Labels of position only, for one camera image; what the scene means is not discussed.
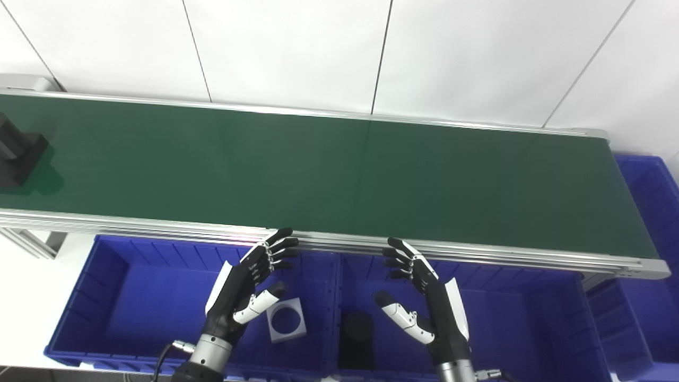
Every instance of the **robotic hand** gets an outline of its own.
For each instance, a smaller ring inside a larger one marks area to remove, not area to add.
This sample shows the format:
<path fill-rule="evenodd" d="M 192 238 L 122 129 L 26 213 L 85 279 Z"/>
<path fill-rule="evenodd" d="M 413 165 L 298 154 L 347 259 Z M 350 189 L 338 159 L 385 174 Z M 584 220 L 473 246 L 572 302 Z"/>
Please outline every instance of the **robotic hand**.
<path fill-rule="evenodd" d="M 390 277 L 412 280 L 426 299 L 431 319 L 407 310 L 384 290 L 374 294 L 375 302 L 406 333 L 427 346 L 441 382 L 487 379 L 477 377 L 471 364 L 469 329 L 456 280 L 441 283 L 426 258 L 403 240 L 391 237 L 388 244 L 391 247 L 382 250 L 387 257 L 384 265 L 397 268 L 390 271 Z"/>
<path fill-rule="evenodd" d="M 271 272 L 292 268 L 291 262 L 283 260 L 298 255 L 294 247 L 299 240 L 290 237 L 292 233 L 290 228 L 279 230 L 250 249 L 240 264 L 231 266 L 228 262 L 224 263 L 205 306 L 206 320 L 198 344 L 194 347 L 175 341 L 164 350 L 165 354 L 173 346 L 191 353 L 191 358 L 175 371 L 173 382 L 224 380 L 224 366 L 248 322 L 287 292 L 283 281 L 258 293 L 255 293 L 255 287 L 264 282 Z"/>

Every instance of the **black fingertip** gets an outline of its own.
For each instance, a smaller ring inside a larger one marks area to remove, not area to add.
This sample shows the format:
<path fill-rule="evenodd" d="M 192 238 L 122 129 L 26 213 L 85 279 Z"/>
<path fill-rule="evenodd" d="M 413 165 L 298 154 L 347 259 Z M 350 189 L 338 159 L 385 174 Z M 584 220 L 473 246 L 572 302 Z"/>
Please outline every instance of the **black fingertip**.
<path fill-rule="evenodd" d="M 265 241 L 268 245 L 273 245 L 275 242 L 283 239 L 284 237 L 288 237 L 291 234 L 293 234 L 292 228 L 281 228 L 280 230 L 277 230 L 276 233 L 268 237 Z"/>
<path fill-rule="evenodd" d="M 288 284 L 286 284 L 283 281 L 277 281 L 270 287 L 266 288 L 266 290 L 269 293 L 273 294 L 275 297 L 281 298 L 288 292 Z"/>
<path fill-rule="evenodd" d="M 396 256 L 398 256 L 398 254 L 399 253 L 396 252 L 396 250 L 393 249 L 392 247 L 382 248 L 382 255 L 388 258 L 395 258 Z"/>
<path fill-rule="evenodd" d="M 389 294 L 386 290 L 378 290 L 375 292 L 373 294 L 373 299 L 380 308 L 388 307 L 389 305 L 396 303 L 394 296 Z"/>
<path fill-rule="evenodd" d="M 293 234 L 293 229 L 290 227 L 281 228 L 280 230 L 278 230 L 278 234 L 282 237 L 287 237 Z"/>
<path fill-rule="evenodd" d="M 397 249 L 403 249 L 405 246 L 403 245 L 403 240 L 398 239 L 396 237 L 390 237 L 389 239 L 386 240 L 387 244 L 391 245 L 394 248 Z"/>

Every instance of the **blue plastic bin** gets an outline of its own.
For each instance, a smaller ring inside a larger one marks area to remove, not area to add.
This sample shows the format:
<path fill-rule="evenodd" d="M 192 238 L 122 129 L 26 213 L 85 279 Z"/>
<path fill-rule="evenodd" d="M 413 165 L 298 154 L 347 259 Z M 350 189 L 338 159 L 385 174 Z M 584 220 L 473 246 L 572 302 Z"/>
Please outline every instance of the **blue plastic bin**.
<path fill-rule="evenodd" d="M 443 280 L 458 281 L 475 368 L 501 368 L 522 382 L 610 381 L 580 275 L 455 262 L 433 266 Z M 343 381 L 437 380 L 426 347 L 400 330 L 373 301 L 375 291 L 387 290 L 426 315 L 424 297 L 409 281 L 389 280 L 387 272 L 381 258 L 342 256 L 335 322 L 339 325 L 342 311 L 372 316 L 375 369 L 336 374 Z"/>
<path fill-rule="evenodd" d="M 153 372 L 166 343 L 195 343 L 204 307 L 225 261 L 237 264 L 248 248 L 98 237 L 45 354 L 63 364 Z M 307 335 L 271 344 L 266 317 L 250 322 L 227 365 L 230 379 L 304 381 L 330 373 L 337 256 L 304 252 L 282 279 L 286 299 L 299 297 Z M 186 359 L 171 353 L 163 373 Z"/>
<path fill-rule="evenodd" d="M 622 381 L 679 381 L 679 190 L 662 159 L 616 156 L 672 276 L 617 279 L 588 293 L 609 367 Z"/>

